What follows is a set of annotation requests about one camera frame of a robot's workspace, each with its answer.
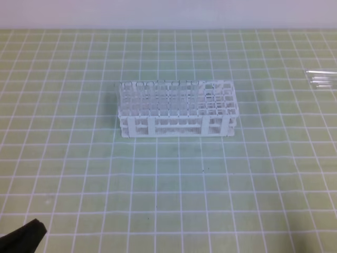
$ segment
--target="white background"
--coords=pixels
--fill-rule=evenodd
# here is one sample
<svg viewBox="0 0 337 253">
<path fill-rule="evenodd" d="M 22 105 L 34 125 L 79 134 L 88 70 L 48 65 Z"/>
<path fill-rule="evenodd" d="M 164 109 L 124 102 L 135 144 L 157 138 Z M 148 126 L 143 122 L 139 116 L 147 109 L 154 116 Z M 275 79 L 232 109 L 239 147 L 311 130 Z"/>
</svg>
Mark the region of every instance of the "white background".
<svg viewBox="0 0 337 253">
<path fill-rule="evenodd" d="M 2 28 L 337 28 L 337 0 L 2 0 Z"/>
</svg>

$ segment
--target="table surface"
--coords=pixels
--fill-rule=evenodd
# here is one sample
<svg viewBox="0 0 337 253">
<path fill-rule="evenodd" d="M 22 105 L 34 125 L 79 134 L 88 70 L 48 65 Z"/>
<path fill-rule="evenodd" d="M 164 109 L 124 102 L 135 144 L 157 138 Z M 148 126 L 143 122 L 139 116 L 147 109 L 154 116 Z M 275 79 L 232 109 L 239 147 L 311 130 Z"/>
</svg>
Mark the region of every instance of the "table surface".
<svg viewBox="0 0 337 253">
<path fill-rule="evenodd" d="M 336 30 L 1 30 L 0 235 L 37 252 L 336 252 Z M 229 138 L 123 139 L 119 80 L 234 80 Z"/>
</svg>

